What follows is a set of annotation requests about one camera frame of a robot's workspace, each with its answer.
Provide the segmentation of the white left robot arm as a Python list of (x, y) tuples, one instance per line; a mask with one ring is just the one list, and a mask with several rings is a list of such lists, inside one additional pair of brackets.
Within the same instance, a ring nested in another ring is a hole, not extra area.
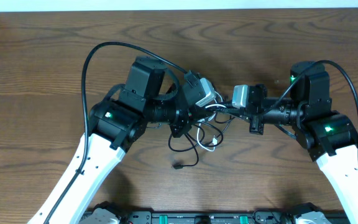
[(101, 184), (149, 123), (168, 124), (178, 138), (210, 116), (204, 107), (215, 97), (211, 82), (199, 74), (186, 72), (180, 84), (162, 60), (137, 57), (126, 82), (113, 86), (92, 107), (73, 159), (30, 223), (79, 223)]

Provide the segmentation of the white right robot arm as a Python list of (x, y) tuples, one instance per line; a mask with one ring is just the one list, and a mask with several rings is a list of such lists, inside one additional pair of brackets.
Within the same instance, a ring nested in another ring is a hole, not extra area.
[(350, 77), (332, 61), (304, 61), (290, 69), (290, 85), (278, 98), (270, 98), (264, 85), (236, 87), (232, 105), (249, 119), (249, 131), (262, 134), (266, 124), (291, 126), (295, 140), (333, 187), (349, 221), (358, 223), (358, 127), (333, 111), (330, 79), (325, 65), (346, 79), (356, 104), (358, 96)]

